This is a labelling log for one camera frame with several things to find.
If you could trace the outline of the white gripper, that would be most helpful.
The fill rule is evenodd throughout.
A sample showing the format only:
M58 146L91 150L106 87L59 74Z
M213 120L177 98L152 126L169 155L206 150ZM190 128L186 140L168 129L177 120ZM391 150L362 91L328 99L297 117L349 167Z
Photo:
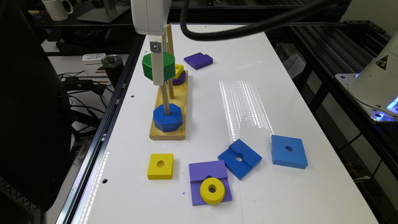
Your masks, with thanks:
M164 29L171 2L171 0L131 0L135 31L138 34L149 35L152 81L157 86L164 84L163 52L168 52L167 33Z

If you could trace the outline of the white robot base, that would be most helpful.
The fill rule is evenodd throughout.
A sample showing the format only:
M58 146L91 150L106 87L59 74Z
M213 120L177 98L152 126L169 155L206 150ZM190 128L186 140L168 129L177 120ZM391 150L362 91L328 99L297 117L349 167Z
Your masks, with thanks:
M372 121L397 122L397 34L361 72L335 78Z

